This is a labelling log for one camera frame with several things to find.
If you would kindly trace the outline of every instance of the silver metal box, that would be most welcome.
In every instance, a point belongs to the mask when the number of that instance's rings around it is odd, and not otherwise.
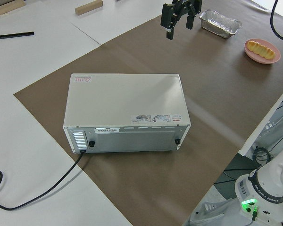
[[[178,74],[72,74],[64,131],[74,153],[178,150],[191,126]]]

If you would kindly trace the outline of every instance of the aluminum foil pan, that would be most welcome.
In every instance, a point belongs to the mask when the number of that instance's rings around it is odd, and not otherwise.
[[[225,39],[237,33],[241,22],[234,20],[213,10],[206,10],[200,15],[201,26]]]

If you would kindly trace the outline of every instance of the ventilation grille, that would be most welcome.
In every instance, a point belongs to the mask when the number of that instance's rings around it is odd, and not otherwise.
[[[87,149],[87,142],[83,131],[71,131],[79,150]]]

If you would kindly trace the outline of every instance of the croissant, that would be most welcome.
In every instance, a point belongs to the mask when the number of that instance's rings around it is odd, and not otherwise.
[[[275,52],[272,49],[255,41],[249,41],[247,48],[265,59],[273,59],[275,57]]]

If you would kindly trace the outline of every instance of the plate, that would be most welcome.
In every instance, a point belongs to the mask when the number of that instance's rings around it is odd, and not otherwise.
[[[253,53],[252,51],[250,51],[248,48],[247,48],[247,43],[249,41],[256,41],[270,49],[272,49],[274,52],[275,52],[275,57],[273,59],[265,59],[264,57],[258,55],[258,54],[255,54]],[[277,62],[278,60],[280,60],[281,58],[281,54],[280,54],[280,51],[277,49],[276,46],[274,46],[272,43],[268,42],[268,41],[265,41],[263,39],[249,39],[245,42],[244,44],[244,49],[245,49],[245,52],[246,54],[251,58],[253,59],[254,61],[257,61],[259,63],[262,63],[262,64],[266,64],[266,65],[269,65],[269,64],[273,64],[275,62]]]

